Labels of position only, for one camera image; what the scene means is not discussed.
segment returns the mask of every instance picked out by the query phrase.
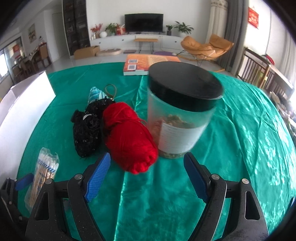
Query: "tv screen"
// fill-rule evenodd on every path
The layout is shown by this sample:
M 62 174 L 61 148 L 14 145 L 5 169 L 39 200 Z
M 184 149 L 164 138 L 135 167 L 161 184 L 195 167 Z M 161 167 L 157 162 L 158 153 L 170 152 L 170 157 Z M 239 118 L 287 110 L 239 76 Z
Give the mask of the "tv screen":
M 162 32 L 163 14 L 125 14 L 126 32 Z

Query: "white sheer curtain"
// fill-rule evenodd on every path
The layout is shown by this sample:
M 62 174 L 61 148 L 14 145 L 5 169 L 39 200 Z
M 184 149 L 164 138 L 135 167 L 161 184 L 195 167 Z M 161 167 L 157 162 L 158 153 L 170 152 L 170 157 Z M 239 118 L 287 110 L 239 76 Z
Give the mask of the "white sheer curtain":
M 209 29 L 207 31 L 206 43 L 212 34 L 224 38 L 227 22 L 228 2 L 226 0 L 211 0 L 211 12 Z
M 285 34 L 284 53 L 279 71 L 296 87 L 296 45 L 287 30 Z

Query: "green plant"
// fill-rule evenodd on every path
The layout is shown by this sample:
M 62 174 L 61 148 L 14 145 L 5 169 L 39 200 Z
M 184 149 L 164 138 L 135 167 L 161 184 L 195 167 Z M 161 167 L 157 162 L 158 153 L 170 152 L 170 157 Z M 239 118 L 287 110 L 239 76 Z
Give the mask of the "green plant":
M 172 31 L 172 28 L 174 27 L 173 25 L 166 25 L 168 31 Z
M 190 25 L 186 25 L 184 22 L 183 23 L 179 23 L 177 21 L 175 21 L 177 24 L 175 25 L 174 28 L 177 28 L 179 32 L 181 33 L 186 33 L 186 34 L 191 34 L 191 31 L 194 30 L 193 27 L 191 27 Z
M 117 23 L 110 23 L 110 24 L 106 27 L 105 31 L 108 30 L 111 34 L 115 34 L 115 33 L 116 33 L 116 29 L 117 29 Z

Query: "metal screw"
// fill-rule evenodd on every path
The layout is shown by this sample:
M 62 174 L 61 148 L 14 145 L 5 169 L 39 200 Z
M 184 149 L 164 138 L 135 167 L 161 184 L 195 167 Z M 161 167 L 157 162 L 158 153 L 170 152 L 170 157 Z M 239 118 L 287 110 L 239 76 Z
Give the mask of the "metal screw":
M 248 179 L 245 179 L 245 178 L 243 178 L 243 179 L 242 179 L 242 183 L 244 183 L 244 184 L 249 184 L 249 180 L 248 180 Z
M 213 175 L 212 175 L 212 178 L 213 178 L 214 180 L 219 180 L 220 177 L 219 177 L 219 175 L 217 175 L 217 174 L 213 174 Z
M 82 178 L 82 174 L 76 174 L 76 175 L 74 176 L 74 178 L 75 178 L 76 180 L 80 180 L 80 179 Z
M 45 184 L 51 184 L 52 183 L 52 179 L 51 178 L 48 178 L 45 180 Z

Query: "book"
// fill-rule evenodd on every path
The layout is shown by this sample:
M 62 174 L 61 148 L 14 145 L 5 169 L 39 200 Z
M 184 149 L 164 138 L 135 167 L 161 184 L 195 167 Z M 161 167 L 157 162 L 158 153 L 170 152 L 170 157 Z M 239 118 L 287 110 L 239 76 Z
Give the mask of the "book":
M 151 65 L 164 61 L 180 62 L 177 56 L 129 54 L 124 64 L 123 75 L 148 75 Z

